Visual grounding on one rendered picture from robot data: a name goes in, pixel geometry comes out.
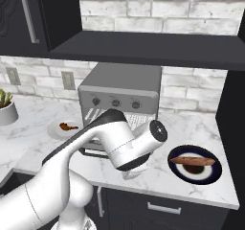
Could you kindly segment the black wall cupboard door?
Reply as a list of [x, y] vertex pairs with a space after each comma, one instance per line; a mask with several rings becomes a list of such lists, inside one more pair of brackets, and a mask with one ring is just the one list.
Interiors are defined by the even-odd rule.
[[38, 44], [31, 38], [21, 0], [0, 0], [0, 56], [41, 56], [49, 51], [39, 0], [28, 0]]

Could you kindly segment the grey wall socket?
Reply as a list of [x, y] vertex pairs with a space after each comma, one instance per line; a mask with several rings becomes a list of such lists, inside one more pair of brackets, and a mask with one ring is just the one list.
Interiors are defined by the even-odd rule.
[[74, 81], [74, 75], [72, 72], [61, 72], [63, 87], [66, 90], [75, 90], [75, 81]]
[[16, 68], [7, 67], [6, 71], [7, 71], [10, 83], [12, 85], [20, 85], [21, 84], [21, 81], [19, 79], [18, 72], [17, 72]]

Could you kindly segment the brown baguette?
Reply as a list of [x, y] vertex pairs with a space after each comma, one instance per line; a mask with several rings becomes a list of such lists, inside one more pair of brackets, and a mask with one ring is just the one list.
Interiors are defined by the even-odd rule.
[[206, 157], [174, 157], [170, 159], [175, 164], [189, 165], [189, 166], [211, 166], [215, 161]]

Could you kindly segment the black open shelf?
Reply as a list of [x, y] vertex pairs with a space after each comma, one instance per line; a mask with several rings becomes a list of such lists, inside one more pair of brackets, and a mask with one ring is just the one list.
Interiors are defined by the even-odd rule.
[[51, 58], [245, 72], [245, 29], [237, 36], [84, 31], [78, 0], [38, 0]]

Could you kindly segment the dark blue plate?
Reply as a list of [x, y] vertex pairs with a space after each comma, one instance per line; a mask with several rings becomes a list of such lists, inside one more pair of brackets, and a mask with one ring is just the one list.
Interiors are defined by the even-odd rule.
[[[189, 166], [172, 162], [172, 159], [178, 156], [210, 158], [214, 160], [214, 164], [209, 166]], [[207, 149], [198, 146], [183, 145], [176, 147], [169, 153], [167, 162], [169, 168], [176, 176], [195, 185], [212, 184], [222, 174], [222, 166], [218, 158]]]

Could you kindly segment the grey toaster oven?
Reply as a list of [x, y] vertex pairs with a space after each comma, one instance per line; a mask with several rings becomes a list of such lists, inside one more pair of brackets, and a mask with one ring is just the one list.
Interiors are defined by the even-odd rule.
[[81, 114], [85, 108], [115, 108], [157, 119], [161, 78], [161, 66], [100, 62], [78, 86]]

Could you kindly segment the green plant in white pot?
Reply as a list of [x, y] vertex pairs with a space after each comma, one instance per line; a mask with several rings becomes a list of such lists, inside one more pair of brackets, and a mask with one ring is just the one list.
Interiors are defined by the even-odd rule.
[[18, 119], [18, 112], [10, 92], [0, 89], [0, 126], [13, 124]]

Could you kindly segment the black base cupboard door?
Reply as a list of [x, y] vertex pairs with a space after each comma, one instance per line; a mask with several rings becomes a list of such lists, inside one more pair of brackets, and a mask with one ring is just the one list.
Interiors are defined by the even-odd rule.
[[96, 224], [97, 230], [110, 230], [106, 191], [103, 187], [101, 187], [102, 207], [104, 211], [103, 218], [101, 218], [99, 215], [99, 207], [98, 207], [98, 199], [97, 199], [98, 187], [99, 186], [94, 186], [92, 199], [85, 206], [85, 211], [89, 216], [89, 218]]

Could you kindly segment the black tall cupboard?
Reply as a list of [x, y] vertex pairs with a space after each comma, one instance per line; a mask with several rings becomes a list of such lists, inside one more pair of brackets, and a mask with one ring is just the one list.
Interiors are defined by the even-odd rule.
[[240, 204], [222, 230], [245, 230], [245, 71], [228, 71], [215, 119]]

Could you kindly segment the black drawer front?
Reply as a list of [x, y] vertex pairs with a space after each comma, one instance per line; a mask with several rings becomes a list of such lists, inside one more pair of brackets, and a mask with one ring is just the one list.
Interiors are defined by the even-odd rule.
[[107, 189], [112, 230], [221, 230], [229, 210]]

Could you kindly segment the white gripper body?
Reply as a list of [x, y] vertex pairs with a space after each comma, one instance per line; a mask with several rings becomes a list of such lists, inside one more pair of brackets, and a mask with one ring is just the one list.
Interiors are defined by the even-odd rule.
[[124, 180], [134, 179], [146, 170], [147, 170], [147, 163], [143, 163], [141, 166], [134, 168], [128, 172], [122, 172], [122, 178]]

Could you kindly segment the white plate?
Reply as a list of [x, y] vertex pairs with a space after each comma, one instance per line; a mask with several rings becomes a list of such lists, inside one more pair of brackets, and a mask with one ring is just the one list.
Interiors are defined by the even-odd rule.
[[[70, 130], [64, 130], [60, 127], [60, 124], [66, 124], [68, 127], [72, 127]], [[79, 117], [63, 117], [58, 118], [51, 122], [47, 128], [47, 132], [51, 138], [56, 140], [67, 140], [75, 135], [78, 131], [82, 130], [83, 124]]]

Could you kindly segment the brown chicken drumstick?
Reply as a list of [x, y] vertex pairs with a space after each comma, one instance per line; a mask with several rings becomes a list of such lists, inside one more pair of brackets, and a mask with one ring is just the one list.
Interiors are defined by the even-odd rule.
[[69, 126], [67, 123], [60, 123], [59, 126], [62, 130], [65, 130], [65, 131], [78, 129], [77, 126]]

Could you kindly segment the toaster oven glass door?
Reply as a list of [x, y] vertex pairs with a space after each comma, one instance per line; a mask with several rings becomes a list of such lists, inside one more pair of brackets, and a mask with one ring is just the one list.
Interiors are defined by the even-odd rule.
[[[103, 112], [105, 112], [105, 109], [99, 109], [95, 107], [85, 108], [82, 112], [83, 125], [86, 127], [94, 120], [96, 120]], [[124, 116], [132, 130], [148, 121], [154, 120], [157, 117], [156, 114], [140, 114], [132, 112], [124, 112]], [[103, 146], [98, 138], [93, 138], [83, 147], [86, 150], [98, 150], [99, 152], [104, 152]]]

